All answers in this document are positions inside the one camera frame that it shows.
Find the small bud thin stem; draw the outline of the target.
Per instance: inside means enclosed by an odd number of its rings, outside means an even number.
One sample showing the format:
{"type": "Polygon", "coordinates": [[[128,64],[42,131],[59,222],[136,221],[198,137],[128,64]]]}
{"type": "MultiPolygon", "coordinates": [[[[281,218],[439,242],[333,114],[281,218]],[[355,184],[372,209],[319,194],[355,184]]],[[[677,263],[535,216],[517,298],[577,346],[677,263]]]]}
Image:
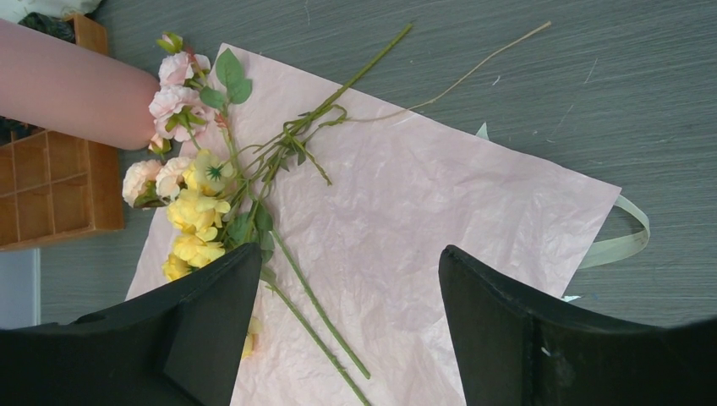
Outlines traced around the small bud thin stem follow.
{"type": "Polygon", "coordinates": [[[474,65],[468,72],[466,72],[463,76],[458,78],[456,81],[454,81],[451,85],[449,85],[447,88],[445,88],[440,94],[437,96],[434,96],[426,101],[420,102],[419,104],[413,105],[411,107],[402,107],[396,110],[395,112],[391,112],[388,114],[380,115],[374,118],[347,118],[347,122],[349,123],[373,123],[378,122],[381,120],[386,120],[389,118],[394,118],[396,116],[402,115],[406,112],[417,112],[422,107],[427,107],[429,105],[437,103],[441,98],[452,92],[454,89],[456,89],[460,84],[462,84],[465,80],[467,80],[471,75],[475,74],[479,69],[481,69],[484,65],[486,65],[491,59],[498,56],[499,54],[517,46],[518,44],[528,40],[529,38],[538,35],[538,33],[543,32],[545,30],[548,30],[553,25],[553,22],[548,20],[544,22],[542,25],[536,27],[535,29],[527,32],[523,36],[515,39],[514,41],[507,43],[505,46],[496,49],[493,51],[490,55],[488,55],[486,58],[481,60],[479,63],[474,65]]]}

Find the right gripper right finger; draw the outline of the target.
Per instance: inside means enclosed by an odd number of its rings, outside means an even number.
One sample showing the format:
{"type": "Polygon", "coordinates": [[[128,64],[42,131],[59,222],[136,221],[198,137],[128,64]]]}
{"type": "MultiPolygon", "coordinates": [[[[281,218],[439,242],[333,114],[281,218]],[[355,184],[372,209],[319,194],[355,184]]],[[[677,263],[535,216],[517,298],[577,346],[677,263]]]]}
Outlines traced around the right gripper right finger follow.
{"type": "Polygon", "coordinates": [[[661,327],[568,304],[449,245],[441,295],[469,405],[713,405],[716,321],[661,327]]]}

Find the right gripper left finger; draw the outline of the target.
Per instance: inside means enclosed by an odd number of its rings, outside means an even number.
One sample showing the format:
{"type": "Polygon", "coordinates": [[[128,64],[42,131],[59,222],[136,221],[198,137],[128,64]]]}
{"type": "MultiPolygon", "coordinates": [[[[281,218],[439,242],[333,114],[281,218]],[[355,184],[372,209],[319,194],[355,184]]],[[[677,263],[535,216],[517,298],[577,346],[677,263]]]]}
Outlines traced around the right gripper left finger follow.
{"type": "Polygon", "coordinates": [[[2,331],[2,404],[229,404],[261,264],[245,244],[69,324],[2,331]]]}

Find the purple and pink wrapping paper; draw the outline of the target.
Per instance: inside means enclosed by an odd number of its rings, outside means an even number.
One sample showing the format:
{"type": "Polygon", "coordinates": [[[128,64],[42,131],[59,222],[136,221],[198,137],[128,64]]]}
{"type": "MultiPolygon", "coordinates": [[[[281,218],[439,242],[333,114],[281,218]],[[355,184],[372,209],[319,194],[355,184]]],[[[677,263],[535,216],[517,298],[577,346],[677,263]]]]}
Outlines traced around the purple and pink wrapping paper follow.
{"type": "MultiPolygon", "coordinates": [[[[222,44],[253,80],[232,108],[244,147],[318,107],[340,85],[222,44]]],[[[305,296],[280,248],[282,291],[326,340],[371,405],[466,405],[441,296],[449,244],[558,299],[621,188],[416,113],[324,128],[311,162],[276,177],[275,228],[330,320],[364,362],[356,370],[305,296]]],[[[263,286],[263,329],[241,361],[231,405],[362,405],[293,313],[263,286]]]]}

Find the cream printed ribbon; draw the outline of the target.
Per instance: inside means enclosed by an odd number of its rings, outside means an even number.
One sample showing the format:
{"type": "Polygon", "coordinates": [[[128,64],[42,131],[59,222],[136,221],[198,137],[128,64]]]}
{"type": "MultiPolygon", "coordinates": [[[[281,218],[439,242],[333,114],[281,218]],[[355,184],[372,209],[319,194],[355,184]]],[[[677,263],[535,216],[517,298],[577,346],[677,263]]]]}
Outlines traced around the cream printed ribbon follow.
{"type": "MultiPolygon", "coordinates": [[[[475,133],[471,134],[469,132],[469,134],[478,139],[486,140],[494,144],[494,142],[490,140],[486,122],[483,122],[475,133]]],[[[577,173],[583,178],[589,178],[588,175],[585,175],[578,171],[567,169],[566,167],[555,162],[547,161],[542,158],[538,159],[549,162],[551,165],[557,166],[560,169],[577,173]]],[[[634,233],[629,233],[628,235],[623,235],[611,239],[603,239],[600,241],[594,239],[592,244],[588,247],[588,250],[583,256],[583,259],[580,262],[579,266],[576,268],[576,271],[573,273],[573,276],[575,273],[577,273],[577,271],[582,269],[589,269],[596,266],[609,265],[618,261],[623,261],[640,253],[648,246],[651,237],[649,216],[624,195],[618,195],[612,207],[620,209],[633,220],[637,221],[640,230],[634,233]]],[[[557,296],[563,302],[570,303],[576,299],[581,299],[583,297],[582,295],[565,294],[565,291],[566,289],[563,289],[561,295],[557,296]]]]}

